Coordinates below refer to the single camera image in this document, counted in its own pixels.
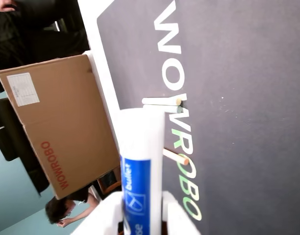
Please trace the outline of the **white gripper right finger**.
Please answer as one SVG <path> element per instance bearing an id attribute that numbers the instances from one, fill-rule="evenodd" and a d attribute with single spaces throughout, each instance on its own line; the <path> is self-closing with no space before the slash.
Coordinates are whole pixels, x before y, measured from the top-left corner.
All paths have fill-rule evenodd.
<path id="1" fill-rule="evenodd" d="M 162 234 L 200 235 L 187 213 L 168 191 L 162 192 Z"/>

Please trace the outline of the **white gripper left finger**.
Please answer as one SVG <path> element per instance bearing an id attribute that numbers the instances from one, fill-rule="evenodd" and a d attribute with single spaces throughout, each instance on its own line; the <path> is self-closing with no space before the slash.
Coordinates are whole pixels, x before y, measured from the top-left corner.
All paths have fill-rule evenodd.
<path id="1" fill-rule="evenodd" d="M 123 222 L 123 193 L 105 198 L 72 232 L 72 235 L 118 235 Z"/>

